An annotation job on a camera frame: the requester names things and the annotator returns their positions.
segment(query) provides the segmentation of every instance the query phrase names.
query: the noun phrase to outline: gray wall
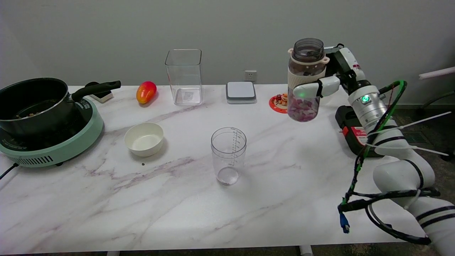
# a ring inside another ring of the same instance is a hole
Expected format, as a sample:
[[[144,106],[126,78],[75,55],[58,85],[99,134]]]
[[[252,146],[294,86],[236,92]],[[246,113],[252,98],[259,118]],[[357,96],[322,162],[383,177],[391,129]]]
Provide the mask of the gray wall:
[[[0,0],[0,16],[17,38],[1,39],[2,81],[38,72],[70,85],[166,84],[167,51],[199,48],[205,84],[245,69],[286,83],[287,49],[316,37],[349,47],[378,87],[406,79],[401,103],[455,89],[454,76],[417,80],[455,66],[453,0]]]

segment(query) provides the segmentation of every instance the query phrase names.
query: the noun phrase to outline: table leg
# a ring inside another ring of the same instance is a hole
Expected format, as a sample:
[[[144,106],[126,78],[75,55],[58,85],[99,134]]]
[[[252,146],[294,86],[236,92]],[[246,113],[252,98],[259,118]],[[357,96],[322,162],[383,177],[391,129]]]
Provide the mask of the table leg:
[[[313,256],[313,251],[311,250],[311,246],[299,246],[301,256]]]

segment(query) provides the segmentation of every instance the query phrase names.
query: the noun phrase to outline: black cooking pot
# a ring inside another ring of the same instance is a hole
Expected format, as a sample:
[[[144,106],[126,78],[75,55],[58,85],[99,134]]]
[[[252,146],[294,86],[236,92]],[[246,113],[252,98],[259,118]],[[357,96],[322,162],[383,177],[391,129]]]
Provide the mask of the black cooking pot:
[[[76,112],[82,97],[120,88],[120,81],[105,82],[68,92],[65,82],[35,78],[0,90],[0,128],[14,136],[39,136],[57,131]]]

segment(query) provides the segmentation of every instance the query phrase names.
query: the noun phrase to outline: water bottle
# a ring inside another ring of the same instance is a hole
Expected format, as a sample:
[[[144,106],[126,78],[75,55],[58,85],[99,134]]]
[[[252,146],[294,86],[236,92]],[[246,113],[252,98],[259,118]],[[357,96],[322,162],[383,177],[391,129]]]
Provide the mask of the water bottle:
[[[304,38],[289,49],[288,63],[288,115],[299,122],[313,120],[319,110],[320,97],[294,95],[297,85],[311,83],[325,76],[329,58],[324,53],[324,43],[316,38]]]

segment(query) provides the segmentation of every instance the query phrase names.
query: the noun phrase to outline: black cable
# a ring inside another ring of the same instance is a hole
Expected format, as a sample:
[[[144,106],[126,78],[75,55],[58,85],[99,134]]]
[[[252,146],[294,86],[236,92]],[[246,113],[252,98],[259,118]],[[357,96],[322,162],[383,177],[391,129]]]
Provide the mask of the black cable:
[[[368,210],[368,207],[365,208],[365,212],[367,213],[367,216],[370,219],[370,221],[373,224],[375,224],[376,227],[380,228],[382,231],[386,232],[387,234],[389,234],[395,238],[404,240],[409,243],[417,244],[417,245],[427,246],[431,243],[431,239],[428,237],[418,237],[418,236],[409,235],[409,234],[394,230],[391,227],[380,224],[371,216],[371,214]]]
[[[379,95],[392,90],[393,88],[397,87],[398,85],[399,85],[399,81],[395,81],[387,86],[382,87],[381,89],[379,89]]]
[[[392,83],[392,84],[380,89],[379,93],[383,94],[385,92],[388,92],[388,91],[392,90],[392,88],[395,88],[396,86],[398,86],[399,84],[400,84],[400,82],[396,81],[396,82],[394,82],[394,83]],[[395,105],[397,104],[398,100],[403,95],[403,92],[406,89],[406,86],[407,86],[407,82],[403,81],[403,86],[400,89],[400,92],[398,93],[398,95],[395,98],[394,102],[386,110],[384,115],[381,116],[381,118],[379,119],[379,121],[377,122],[376,126],[374,127],[374,129],[371,132],[377,132],[379,130],[379,127],[381,127],[381,125],[383,124],[383,122],[385,121],[385,119],[387,118],[389,113],[395,108]],[[373,144],[373,142],[377,138],[377,136],[378,136],[378,133],[368,136],[367,144]],[[368,218],[370,219],[370,221],[373,222],[373,224],[375,224],[382,231],[390,234],[391,236],[393,236],[395,238],[398,238],[398,239],[402,239],[402,240],[410,242],[410,243],[414,243],[414,244],[420,244],[420,245],[428,245],[428,244],[430,244],[431,240],[428,237],[416,237],[416,236],[412,236],[412,235],[409,235],[409,234],[405,234],[403,232],[399,232],[397,230],[392,229],[389,226],[386,226],[386,225],[383,225],[383,224],[377,222],[371,216],[371,214],[370,214],[370,212],[368,210],[368,205],[371,205],[371,204],[373,204],[376,201],[379,201],[379,200],[382,200],[382,199],[391,199],[391,198],[416,196],[417,193],[418,193],[417,190],[390,191],[390,192],[380,193],[380,194],[362,194],[362,193],[354,192],[354,187],[355,187],[355,184],[357,183],[357,175],[358,175],[357,168],[358,168],[359,164],[363,164],[363,162],[365,160],[364,153],[365,153],[365,150],[367,148],[368,148],[368,146],[365,145],[361,149],[361,151],[359,152],[359,154],[357,155],[357,157],[355,159],[354,177],[353,177],[351,186],[350,186],[348,192],[345,195],[345,199],[346,199],[346,203],[348,202],[348,200],[349,200],[351,195],[359,195],[359,196],[369,197],[371,199],[370,200],[356,200],[354,202],[350,202],[350,203],[347,203],[347,204],[344,204],[344,205],[339,205],[338,210],[342,213],[344,211],[359,210],[359,209],[364,208]],[[432,190],[432,189],[423,189],[421,191],[421,195],[419,195],[419,196],[438,196],[438,195],[440,195],[440,193],[438,191],[435,191],[435,190]]]
[[[418,193],[419,193],[419,191],[414,189],[414,190],[389,191],[389,192],[379,193],[379,194],[365,194],[368,197],[370,197],[371,199],[355,200],[355,201],[352,201],[352,202],[339,206],[339,209],[342,212],[361,210],[380,200],[413,197],[413,196],[417,196]],[[419,197],[421,197],[421,196],[440,196],[440,195],[441,195],[441,193],[434,188],[424,188],[419,193]]]
[[[395,84],[400,84],[399,81],[396,81],[386,87],[390,87],[390,89],[392,89],[392,87],[395,87],[396,85]],[[379,121],[377,122],[376,126],[374,127],[373,130],[371,130],[371,132],[377,132],[379,127],[381,127],[382,123],[384,122],[384,120],[386,119],[386,117],[388,116],[388,114],[390,113],[390,111],[392,111],[392,109],[395,108],[396,104],[398,103],[399,99],[401,98],[401,96],[403,95],[403,92],[405,91],[406,87],[407,87],[408,83],[406,81],[403,81],[403,88],[400,89],[397,97],[395,97],[395,100],[393,101],[393,103],[390,105],[390,107],[385,111],[384,115],[381,116],[381,118],[379,119]],[[368,136],[368,139],[367,139],[367,144],[373,144],[374,140],[376,139],[376,137],[378,136],[379,134],[376,133],[376,134],[372,134],[372,135],[369,135]],[[356,159],[355,159],[355,163],[354,163],[354,176],[352,178],[352,182],[351,182],[351,186],[349,187],[349,190],[348,192],[346,192],[346,194],[344,195],[344,198],[346,199],[346,202],[349,201],[349,198],[350,196],[352,195],[352,193],[354,192],[354,187],[355,187],[355,184],[357,183],[357,176],[359,174],[359,172],[357,171],[357,168],[359,166],[359,164],[363,164],[365,158],[364,158],[364,152],[365,150],[367,149],[367,145],[365,145],[359,152],[359,154],[357,155]]]
[[[2,179],[5,175],[8,174],[8,172],[10,172],[12,169],[18,167],[19,165],[14,163],[13,166],[9,167],[1,176],[0,176],[0,179]]]

